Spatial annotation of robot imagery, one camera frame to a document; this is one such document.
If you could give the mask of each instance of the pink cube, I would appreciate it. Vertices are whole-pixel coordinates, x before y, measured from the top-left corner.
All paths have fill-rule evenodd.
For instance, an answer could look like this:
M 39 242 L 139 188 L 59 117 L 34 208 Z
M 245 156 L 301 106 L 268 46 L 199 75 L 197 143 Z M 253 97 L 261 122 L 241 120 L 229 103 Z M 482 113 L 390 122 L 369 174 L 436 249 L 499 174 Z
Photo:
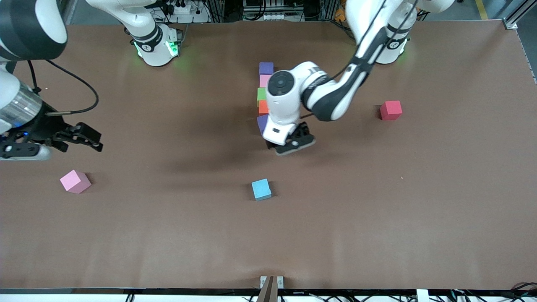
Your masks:
M 396 120 L 403 114 L 401 102 L 398 100 L 387 100 L 380 107 L 380 117 L 382 120 Z
M 80 194 L 91 186 L 90 180 L 86 174 L 75 170 L 60 178 L 60 182 L 62 182 L 62 185 L 67 192 L 75 194 Z
M 265 88 L 267 87 L 267 84 L 269 82 L 269 78 L 271 77 L 272 75 L 259 75 L 259 87 L 260 88 Z

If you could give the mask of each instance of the cube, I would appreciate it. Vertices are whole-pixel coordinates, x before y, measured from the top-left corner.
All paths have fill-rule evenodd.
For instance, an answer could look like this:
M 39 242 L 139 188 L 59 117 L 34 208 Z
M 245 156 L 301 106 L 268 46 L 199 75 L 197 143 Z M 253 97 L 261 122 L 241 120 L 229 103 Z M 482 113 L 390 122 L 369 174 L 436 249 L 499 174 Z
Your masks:
M 265 88 L 267 87 L 267 84 L 269 83 L 269 78 L 272 75 L 259 75 L 259 87 Z
M 401 102 L 398 100 L 387 100 L 380 107 L 380 117 L 382 120 L 396 120 L 403 114 Z
M 261 62 L 259 63 L 259 74 L 260 75 L 271 75 L 274 73 L 274 63 L 272 62 Z
M 85 189 L 91 187 L 90 180 L 86 174 L 73 170 L 60 178 L 60 182 L 66 191 L 80 194 Z
M 259 101 L 259 116 L 264 116 L 269 113 L 269 106 L 267 105 L 267 101 L 260 100 Z
M 265 131 L 265 127 L 267 126 L 268 119 L 269 119 L 268 114 L 257 117 L 257 126 L 259 127 L 259 131 L 261 132 L 261 135 L 263 135 L 263 131 Z
M 257 106 L 259 107 L 259 101 L 260 100 L 266 100 L 267 99 L 267 92 L 265 88 L 258 88 L 257 89 Z
M 272 192 L 269 187 L 269 181 L 266 178 L 261 179 L 260 181 L 253 182 L 252 189 L 253 196 L 255 197 L 256 201 L 272 197 Z

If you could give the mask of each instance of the gray floor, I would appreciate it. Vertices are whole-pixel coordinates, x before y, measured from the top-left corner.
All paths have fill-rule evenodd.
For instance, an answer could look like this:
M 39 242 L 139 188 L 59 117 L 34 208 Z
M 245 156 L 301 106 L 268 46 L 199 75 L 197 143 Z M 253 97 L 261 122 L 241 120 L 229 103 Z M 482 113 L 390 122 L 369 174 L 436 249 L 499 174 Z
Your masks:
M 119 24 L 114 17 L 94 9 L 85 0 L 76 1 L 75 8 L 68 17 L 69 24 Z M 481 20 L 476 1 L 455 2 L 446 11 L 429 14 L 426 21 L 438 20 Z M 522 0 L 482 0 L 489 19 L 501 19 L 513 10 Z M 530 11 L 518 22 L 518 33 L 526 51 L 528 61 L 537 70 L 537 8 Z

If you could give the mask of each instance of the red cube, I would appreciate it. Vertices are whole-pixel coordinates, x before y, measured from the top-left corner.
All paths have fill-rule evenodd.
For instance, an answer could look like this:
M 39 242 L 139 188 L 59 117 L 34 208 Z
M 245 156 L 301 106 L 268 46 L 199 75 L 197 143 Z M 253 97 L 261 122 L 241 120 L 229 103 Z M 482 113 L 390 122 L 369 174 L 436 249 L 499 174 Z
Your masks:
M 380 107 L 380 117 L 382 120 L 396 120 L 403 114 L 401 102 L 398 100 L 387 100 Z

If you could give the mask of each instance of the metal frame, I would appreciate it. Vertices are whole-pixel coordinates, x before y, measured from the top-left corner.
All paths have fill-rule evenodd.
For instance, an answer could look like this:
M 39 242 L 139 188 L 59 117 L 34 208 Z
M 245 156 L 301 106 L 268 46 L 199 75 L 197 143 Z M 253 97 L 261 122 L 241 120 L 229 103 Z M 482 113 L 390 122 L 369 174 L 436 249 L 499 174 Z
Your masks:
M 520 3 L 514 10 L 503 18 L 503 24 L 505 29 L 514 30 L 517 29 L 517 22 L 537 4 L 537 0 L 525 0 Z

